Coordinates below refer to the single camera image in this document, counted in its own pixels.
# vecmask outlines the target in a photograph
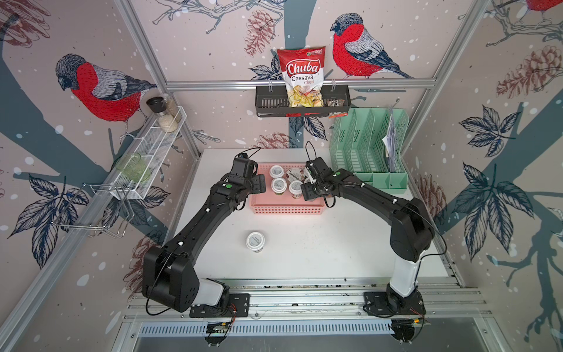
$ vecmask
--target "white lid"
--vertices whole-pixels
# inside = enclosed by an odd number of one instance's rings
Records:
[[[272,190],[276,193],[284,193],[287,189],[287,182],[281,177],[272,180]]]
[[[282,177],[283,173],[284,173],[283,167],[281,167],[280,165],[274,165],[270,167],[270,176],[272,176],[273,179]]]
[[[302,184],[303,184],[303,182],[301,182],[301,181],[292,181],[292,182],[289,184],[289,191],[290,191],[292,194],[295,194],[295,195],[297,195],[297,194],[302,194],[302,193],[303,193],[303,191],[301,190],[301,185],[302,185]]]
[[[253,251],[258,251],[264,247],[265,238],[260,232],[251,232],[247,237],[247,247]]]

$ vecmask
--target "pink plastic tray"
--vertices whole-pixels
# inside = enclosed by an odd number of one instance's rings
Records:
[[[288,189],[282,194],[277,195],[272,191],[272,177],[270,168],[280,165],[287,172],[292,167],[304,168],[304,163],[263,163],[258,164],[258,174],[264,174],[266,178],[266,192],[251,194],[250,207],[255,214],[321,214],[324,210],[324,201],[317,198],[307,202],[301,196],[298,199],[292,197]]]

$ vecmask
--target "aluminum rail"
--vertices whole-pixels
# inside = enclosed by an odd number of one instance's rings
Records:
[[[283,86],[284,81],[172,81],[166,82],[169,92],[251,90],[256,86]],[[435,78],[373,78],[325,79],[323,85],[347,84],[350,89],[432,89]]]

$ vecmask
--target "bird's black head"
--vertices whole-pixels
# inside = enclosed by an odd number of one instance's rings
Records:
[[[55,68],[55,73],[57,74],[62,90],[67,88],[72,90],[79,89],[76,71],[85,63],[86,60],[76,54],[66,54],[59,60]]]
[[[341,36],[346,28],[350,27],[352,24],[364,24],[364,20],[358,14],[344,14],[340,15],[336,21],[330,27],[330,30],[334,31],[336,35]]]

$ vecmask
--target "green glass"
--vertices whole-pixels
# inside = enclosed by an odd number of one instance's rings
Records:
[[[150,177],[150,170],[147,169],[139,153],[125,154],[117,161],[115,168],[136,183],[146,181]]]

